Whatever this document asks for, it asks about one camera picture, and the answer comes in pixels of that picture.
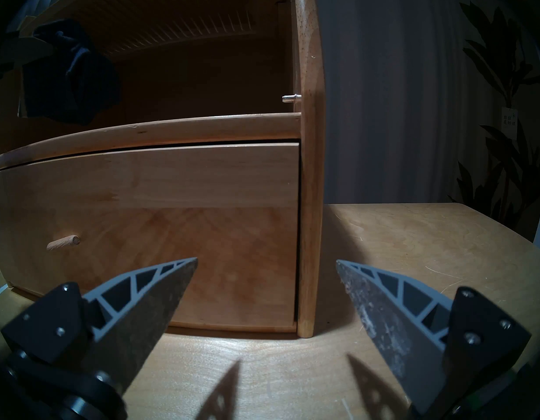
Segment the plant leaf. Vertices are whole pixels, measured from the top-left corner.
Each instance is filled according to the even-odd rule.
[[[523,61],[525,61],[523,39],[521,38],[521,27],[519,27],[519,24],[517,24],[517,22],[515,22],[511,18],[509,18],[509,21],[507,21],[507,27],[509,28],[509,32],[511,33],[511,35],[516,39],[515,41],[519,41],[519,45],[521,46],[521,53],[523,54]]]
[[[521,181],[519,180],[515,162],[513,162],[511,153],[506,150],[505,145],[501,141],[486,137],[486,147],[490,153],[503,164],[509,179],[517,186],[517,188],[521,189]]]
[[[490,206],[492,206],[493,195],[496,193],[497,186],[500,183],[500,176],[503,169],[503,164],[500,163],[496,165],[490,172],[490,175],[486,178],[484,192],[486,193],[486,197],[490,197]]]
[[[488,50],[486,49],[484,45],[481,45],[480,43],[475,42],[474,40],[467,39],[466,42],[468,42],[468,44],[472,46],[478,54],[480,54],[480,57],[484,59],[484,61],[486,62],[488,66],[491,66],[490,54],[488,54]]]
[[[491,206],[492,200],[490,199],[488,201],[484,186],[478,185],[474,191],[474,206],[472,206],[472,208],[489,217]]]
[[[500,211],[501,211],[501,198],[497,200],[496,204],[493,205],[492,210],[492,216],[491,218],[493,220],[498,221],[500,219]]]
[[[460,195],[463,198],[463,203],[467,206],[474,204],[474,194],[472,190],[472,178],[468,170],[459,162],[459,171],[461,179],[457,179],[460,188]]]
[[[521,81],[521,84],[526,84],[530,86],[531,84],[540,84],[540,75],[533,76],[531,78],[525,78],[523,81]]]
[[[538,155],[540,155],[540,147],[537,147],[534,152],[532,152],[532,157],[533,157],[533,165],[536,165],[537,164],[537,161],[538,161]]]
[[[522,182],[521,198],[526,208],[540,197],[540,164],[529,165],[529,169],[523,174]]]
[[[506,152],[508,152],[509,155],[511,156],[511,158],[513,158],[517,162],[519,167],[521,167],[521,169],[523,169],[523,167],[524,167],[523,158],[521,157],[519,151],[513,145],[513,141],[511,141],[510,138],[507,138],[505,136],[505,134],[503,132],[501,132],[501,130],[499,130],[497,128],[494,128],[493,126],[480,125],[480,127],[487,130],[488,133],[490,133],[490,135],[493,138],[495,138],[497,141],[499,141],[501,144],[503,144],[503,146],[505,147]]]
[[[511,93],[511,96],[515,95],[517,93],[517,90],[519,89],[519,86],[523,83],[525,80],[525,76],[533,70],[532,64],[525,64],[524,61],[521,62],[519,65],[519,70],[513,73],[512,85],[513,85],[513,91]]]
[[[492,69],[498,78],[500,78],[500,82],[504,87],[504,90],[510,86],[511,72],[513,71],[513,65],[515,62],[516,40],[514,41],[512,47],[513,50],[511,52],[509,38],[510,32],[507,28],[507,21],[505,20],[501,8],[497,7],[493,13],[490,42],[486,43],[486,48],[492,57]]]
[[[468,55],[468,57],[470,57],[470,59],[472,59],[474,65],[476,66],[476,69],[482,74],[487,83],[490,84],[493,88],[495,88],[498,93],[505,97],[503,89],[496,82],[496,78],[494,78],[492,72],[490,72],[490,69],[488,69],[486,63],[484,63],[484,61],[482,61],[482,59],[472,49],[463,48],[463,51],[465,54]]]
[[[460,3],[460,8],[463,10],[468,21],[478,30],[482,40],[487,45],[490,41],[491,25],[486,14],[480,7],[475,6],[472,2],[470,2],[469,5]]]
[[[507,207],[507,211],[505,212],[503,225],[514,229],[517,226],[517,222],[519,221],[520,216],[520,211],[514,212],[513,203],[510,203],[509,207]]]
[[[523,125],[519,119],[517,119],[517,146],[519,147],[519,156],[523,160],[523,165],[529,165],[529,148],[526,144]]]

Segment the curved wooden rail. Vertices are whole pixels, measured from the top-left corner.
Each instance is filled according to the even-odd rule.
[[[242,114],[159,120],[85,130],[0,155],[0,170],[28,162],[119,148],[300,138],[301,113]]]

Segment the wooden cabinet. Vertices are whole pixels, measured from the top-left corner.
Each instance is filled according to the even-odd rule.
[[[298,143],[106,152],[0,171],[0,268],[42,295],[197,256],[173,324],[295,330]],[[55,250],[68,235],[80,243]]]
[[[21,31],[61,17],[114,62],[122,101],[86,127],[25,119],[21,72],[0,80],[8,282],[90,290],[197,256],[172,324],[310,337],[324,160],[314,0],[59,0]],[[69,235],[81,242],[47,251]]]

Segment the wooden frame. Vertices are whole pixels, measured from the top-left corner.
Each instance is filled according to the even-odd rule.
[[[24,33],[28,34],[32,28],[53,15],[62,16],[62,11],[76,0],[61,1],[62,3],[54,4],[42,15],[28,21]],[[254,6],[261,6],[260,3],[257,4],[258,1],[253,1]],[[121,148],[197,142],[300,139],[296,320],[298,336],[311,337],[319,276],[325,147],[324,69],[315,0],[291,0],[291,18],[291,94],[300,95],[294,103],[294,112],[162,120],[87,130],[4,153],[0,155],[0,170],[55,157]]]
[[[299,139],[301,113],[160,120],[92,129],[39,141],[0,155],[0,170],[28,162],[120,148],[221,141]]]
[[[323,54],[315,0],[295,2],[296,24],[294,88],[301,95],[295,110],[301,111],[301,195],[299,232],[299,290],[297,335],[312,337],[316,290],[319,282],[320,239],[323,222],[325,96]]]

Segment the paper tag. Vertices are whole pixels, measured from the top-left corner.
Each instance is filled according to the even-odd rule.
[[[507,138],[517,138],[517,120],[519,118],[517,110],[512,108],[501,109],[501,132]]]
[[[7,283],[0,287],[0,293],[7,289]]]

